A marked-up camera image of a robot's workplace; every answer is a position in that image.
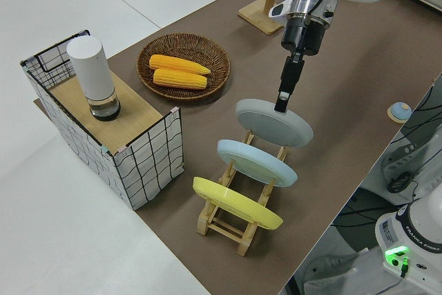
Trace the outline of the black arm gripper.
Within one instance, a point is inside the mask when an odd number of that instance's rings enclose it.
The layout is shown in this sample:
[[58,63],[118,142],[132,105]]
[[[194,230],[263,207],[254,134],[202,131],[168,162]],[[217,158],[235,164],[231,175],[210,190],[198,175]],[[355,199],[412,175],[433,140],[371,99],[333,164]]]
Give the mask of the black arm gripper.
[[303,57],[318,54],[320,45],[325,34],[325,26],[316,21],[307,22],[301,17],[288,19],[285,31],[282,36],[281,45],[291,52],[291,56],[286,58],[280,87],[274,110],[280,113],[287,111],[289,98],[291,97],[296,84],[298,83],[305,65]]

